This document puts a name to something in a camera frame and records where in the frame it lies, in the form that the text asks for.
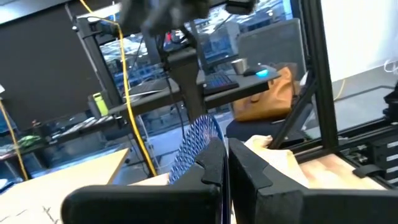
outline blue mesh fabric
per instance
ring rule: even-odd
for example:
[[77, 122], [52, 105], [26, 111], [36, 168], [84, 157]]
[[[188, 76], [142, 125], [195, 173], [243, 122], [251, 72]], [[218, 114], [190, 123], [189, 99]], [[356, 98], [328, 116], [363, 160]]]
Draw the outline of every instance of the blue mesh fabric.
[[185, 133], [170, 171], [169, 183], [174, 184], [195, 162], [196, 156], [207, 147], [211, 138], [223, 139], [223, 133], [214, 117], [199, 117]]

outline orange bag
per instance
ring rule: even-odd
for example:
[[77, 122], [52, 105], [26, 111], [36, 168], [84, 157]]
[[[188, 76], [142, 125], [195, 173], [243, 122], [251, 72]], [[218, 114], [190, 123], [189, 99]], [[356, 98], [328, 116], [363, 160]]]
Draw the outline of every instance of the orange bag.
[[294, 76], [288, 66], [278, 70], [279, 78], [269, 81], [269, 90], [233, 102], [236, 121], [284, 119], [292, 110]]

